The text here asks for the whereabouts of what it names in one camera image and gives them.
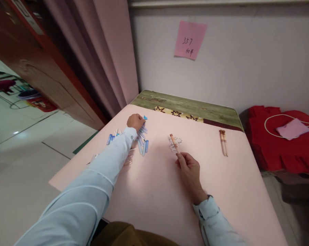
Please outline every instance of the right hand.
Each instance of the right hand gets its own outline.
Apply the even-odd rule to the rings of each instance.
[[[199,205],[202,201],[208,199],[200,183],[200,165],[189,153],[181,152],[180,154],[177,153],[176,156],[178,159],[175,163],[181,169],[182,180],[192,202]]]
[[[142,116],[140,116],[139,114],[132,114],[127,120],[127,126],[135,128],[136,132],[138,132],[144,122],[145,119],[143,119]]]

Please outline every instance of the wall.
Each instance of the wall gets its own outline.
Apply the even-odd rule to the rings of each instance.
[[[131,10],[141,90],[309,114],[309,5]],[[174,57],[179,21],[208,24],[196,61]]]

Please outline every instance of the trash bin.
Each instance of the trash bin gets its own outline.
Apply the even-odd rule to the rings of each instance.
[[[55,105],[53,105],[36,90],[21,92],[17,97],[26,103],[39,108],[43,112],[51,112],[57,109]]]

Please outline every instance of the pink sticky note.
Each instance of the pink sticky note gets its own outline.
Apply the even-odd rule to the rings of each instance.
[[[309,128],[305,126],[299,119],[290,121],[283,127],[276,129],[280,135],[288,140],[298,137],[301,134],[309,132]]]
[[[207,24],[181,21],[179,23],[174,55],[195,60],[206,30]]]

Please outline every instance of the pink curtain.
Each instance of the pink curtain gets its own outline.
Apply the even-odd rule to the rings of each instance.
[[[113,117],[139,93],[126,0],[44,0]]]

